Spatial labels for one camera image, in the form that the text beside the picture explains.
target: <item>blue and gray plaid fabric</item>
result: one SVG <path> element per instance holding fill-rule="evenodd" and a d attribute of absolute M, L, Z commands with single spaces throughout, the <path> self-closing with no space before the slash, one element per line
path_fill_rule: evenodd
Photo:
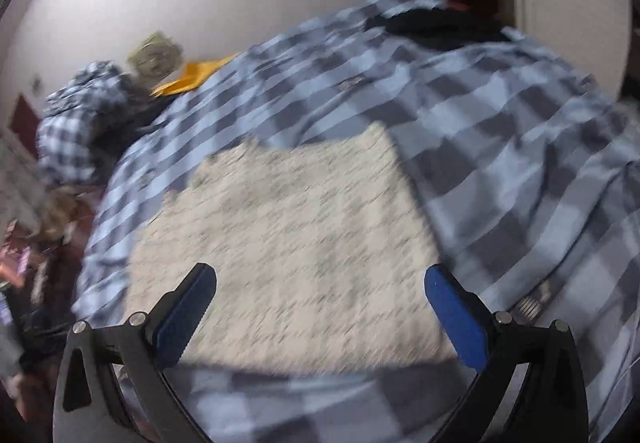
<path fill-rule="evenodd" d="M 92 62 L 48 96 L 36 137 L 38 166 L 47 183 L 106 185 L 113 166 L 94 140 L 135 116 L 141 93 L 112 62 Z"/>
<path fill-rule="evenodd" d="M 370 0 L 254 46 L 180 97 L 111 178 L 74 308 L 121 320 L 136 229 L 204 156 L 251 134 L 273 148 L 382 121 L 444 262 L 492 311 L 545 283 L 538 325 L 572 327 L 591 434 L 632 396 L 640 288 L 640 135 L 583 74 L 515 30 L 448 53 L 380 29 L 433 0 Z M 169 377 L 217 442 L 427 441 L 469 383 L 457 362 L 317 378 L 176 368 Z"/>

